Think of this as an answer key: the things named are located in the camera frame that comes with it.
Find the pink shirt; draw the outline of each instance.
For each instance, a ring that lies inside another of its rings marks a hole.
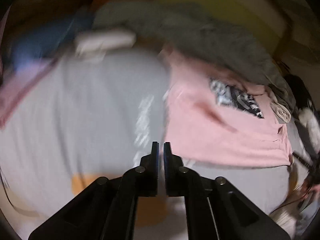
[[[169,48],[161,54],[172,69],[165,141],[171,142],[174,154],[221,165],[290,165],[287,128],[278,123],[264,86]],[[210,77],[253,95],[264,118],[218,106]]]

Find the metal screw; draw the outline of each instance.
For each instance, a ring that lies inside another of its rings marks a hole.
[[[97,183],[99,185],[103,185],[103,184],[106,184],[108,182],[108,179],[106,177],[100,177],[100,178],[97,178]]]
[[[180,167],[179,167],[179,171],[182,172],[182,173],[187,173],[188,170],[189,170],[189,169],[186,168],[186,167],[184,167],[184,166],[180,166]]]
[[[218,184],[223,185],[227,182],[227,180],[224,177],[217,177],[216,181],[218,182]]]
[[[136,172],[138,172],[138,173],[143,173],[145,170],[146,170],[146,168],[143,166],[136,167]]]

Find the white print on gray fabric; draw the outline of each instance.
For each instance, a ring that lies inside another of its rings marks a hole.
[[[136,167],[140,164],[140,159],[142,156],[147,155],[147,151],[145,148],[150,141],[150,107],[152,105],[153,100],[155,97],[153,95],[148,95],[147,97],[143,98],[139,104],[139,113],[136,123],[136,139],[134,141],[134,145],[138,148],[141,148],[137,151],[136,155],[133,158],[133,167]]]
[[[209,85],[210,90],[217,95],[218,106],[234,107],[240,111],[253,114],[258,118],[263,118],[263,113],[252,95],[214,78],[209,78]]]

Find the black and white print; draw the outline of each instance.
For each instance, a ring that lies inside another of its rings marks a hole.
[[[210,78],[209,85],[210,90],[217,95],[218,106],[234,107],[238,110],[249,112],[258,118],[263,118],[263,113],[252,95],[214,78]]]

